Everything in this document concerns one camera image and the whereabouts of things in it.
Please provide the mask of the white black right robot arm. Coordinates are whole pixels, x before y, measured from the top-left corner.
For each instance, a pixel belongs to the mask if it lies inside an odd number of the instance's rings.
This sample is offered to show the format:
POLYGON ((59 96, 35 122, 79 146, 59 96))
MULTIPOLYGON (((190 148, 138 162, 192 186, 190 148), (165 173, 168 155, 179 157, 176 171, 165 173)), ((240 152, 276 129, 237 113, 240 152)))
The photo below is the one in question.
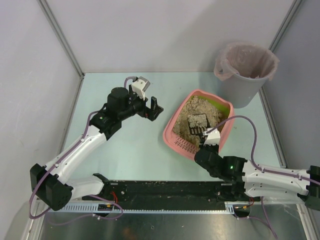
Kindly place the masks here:
POLYGON ((305 170, 254 165, 242 157, 219 156, 217 145, 201 147, 194 161, 211 177, 231 184, 234 194, 303 202, 309 209, 320 209, 318 166, 312 165, 305 170))

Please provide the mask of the pink and green litter box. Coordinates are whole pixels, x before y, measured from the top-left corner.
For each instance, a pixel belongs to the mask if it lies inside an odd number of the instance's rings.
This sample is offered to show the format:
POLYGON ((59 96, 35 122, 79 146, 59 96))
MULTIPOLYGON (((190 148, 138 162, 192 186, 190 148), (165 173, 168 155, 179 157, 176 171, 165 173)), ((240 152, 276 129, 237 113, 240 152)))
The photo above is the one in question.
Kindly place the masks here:
POLYGON ((203 91, 201 89, 195 89, 183 100, 180 106, 177 108, 175 113, 172 115, 170 120, 168 121, 162 137, 164 143, 170 147, 172 150, 180 154, 181 156, 193 160, 194 156, 197 152, 196 145, 188 142, 187 140, 181 138, 179 135, 173 132, 174 125, 177 121, 181 110, 183 109, 184 105, 190 100, 193 96, 198 96, 202 99, 206 99, 209 103, 215 106, 218 110, 222 111, 223 115, 227 118, 233 117, 235 115, 234 106, 231 102, 222 99, 221 97, 203 91))

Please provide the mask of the black slotted litter scoop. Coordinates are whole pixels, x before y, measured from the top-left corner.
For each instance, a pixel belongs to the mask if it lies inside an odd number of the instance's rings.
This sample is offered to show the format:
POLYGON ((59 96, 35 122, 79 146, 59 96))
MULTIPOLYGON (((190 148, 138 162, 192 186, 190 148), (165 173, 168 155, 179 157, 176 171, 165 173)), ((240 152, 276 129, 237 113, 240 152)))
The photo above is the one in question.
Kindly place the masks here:
POLYGON ((187 116, 187 122, 190 134, 198 136, 199 145, 203 145, 206 140, 204 132, 211 127, 207 115, 205 113, 190 114, 187 116))

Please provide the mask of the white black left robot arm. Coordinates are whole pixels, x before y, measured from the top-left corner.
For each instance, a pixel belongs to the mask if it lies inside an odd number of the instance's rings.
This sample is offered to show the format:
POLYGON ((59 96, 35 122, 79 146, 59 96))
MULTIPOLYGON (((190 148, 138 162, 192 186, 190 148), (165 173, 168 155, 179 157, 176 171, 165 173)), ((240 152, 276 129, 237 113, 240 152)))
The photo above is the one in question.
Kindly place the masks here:
POLYGON ((46 165, 37 163, 30 169, 30 200, 38 197, 51 210, 58 211, 70 200, 99 195, 108 181, 103 175, 95 173, 71 180, 72 173, 91 152, 122 127, 124 120, 139 115, 154 121, 163 112, 155 97, 151 97, 150 107, 147 107, 147 101, 142 91, 113 88, 103 107, 89 114, 83 134, 72 146, 46 165))

